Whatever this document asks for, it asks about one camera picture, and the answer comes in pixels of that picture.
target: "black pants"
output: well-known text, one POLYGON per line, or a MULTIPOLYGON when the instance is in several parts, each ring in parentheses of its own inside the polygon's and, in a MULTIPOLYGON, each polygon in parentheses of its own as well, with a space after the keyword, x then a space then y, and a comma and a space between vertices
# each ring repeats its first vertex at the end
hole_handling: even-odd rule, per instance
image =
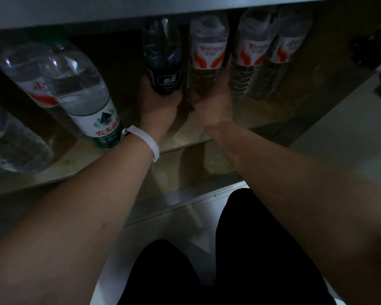
POLYGON ((213 287, 202 287, 188 258, 165 240, 138 256, 118 303, 245 301, 335 305, 325 281, 298 243, 250 189, 234 191, 216 230, 213 287))

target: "white wristband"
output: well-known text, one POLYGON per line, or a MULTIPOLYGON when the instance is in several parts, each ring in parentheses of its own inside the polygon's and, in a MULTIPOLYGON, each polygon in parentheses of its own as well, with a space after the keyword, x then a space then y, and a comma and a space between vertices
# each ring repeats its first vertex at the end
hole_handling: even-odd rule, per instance
POLYGON ((124 134, 126 134, 127 132, 133 133, 134 135, 139 136, 142 140, 144 140, 149 145, 149 147, 152 150, 152 153, 154 154, 153 161, 156 162, 158 160, 158 158, 160 157, 160 149, 158 148, 158 145, 155 143, 154 139, 149 134, 135 127, 134 125, 123 130, 124 134))

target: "hand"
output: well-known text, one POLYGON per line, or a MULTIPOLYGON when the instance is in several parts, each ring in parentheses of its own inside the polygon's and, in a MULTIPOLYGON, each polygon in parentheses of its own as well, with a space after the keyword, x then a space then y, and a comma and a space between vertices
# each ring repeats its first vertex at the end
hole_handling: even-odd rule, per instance
POLYGON ((181 91, 176 90, 168 96, 161 96, 152 89, 149 78, 143 76, 138 95, 140 129, 149 134, 158 144, 175 120, 181 100, 181 91))
POLYGON ((233 117, 232 93, 228 87, 230 74, 222 68, 219 77, 206 96, 190 93, 190 102, 206 132, 210 132, 220 123, 231 121, 233 117))

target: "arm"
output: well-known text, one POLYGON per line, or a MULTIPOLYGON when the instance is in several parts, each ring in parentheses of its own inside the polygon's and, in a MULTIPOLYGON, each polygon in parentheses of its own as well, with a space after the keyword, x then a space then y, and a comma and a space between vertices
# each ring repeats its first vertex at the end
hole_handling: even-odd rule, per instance
POLYGON ((233 123, 227 83, 191 95, 206 132, 347 304, 381 304, 381 189, 233 123))
MULTIPOLYGON (((181 99, 179 91, 160 97, 143 77, 140 127, 157 143, 181 99)), ((89 304, 152 159, 130 134, 47 194, 0 241, 0 304, 89 304)))

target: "forearm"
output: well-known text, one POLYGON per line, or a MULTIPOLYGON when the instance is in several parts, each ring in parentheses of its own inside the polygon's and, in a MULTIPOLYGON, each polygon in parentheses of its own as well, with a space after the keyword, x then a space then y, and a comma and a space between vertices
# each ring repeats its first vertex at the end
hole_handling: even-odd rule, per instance
POLYGON ((46 297, 51 304, 88 304, 152 157, 141 138, 129 135, 51 191, 0 242, 0 304, 12 303, 10 288, 28 304, 46 297))
POLYGON ((343 297, 359 303, 375 298, 376 292, 381 297, 379 187, 323 167, 233 122, 221 123, 210 134, 343 297), (369 294, 349 292, 350 287, 369 294))

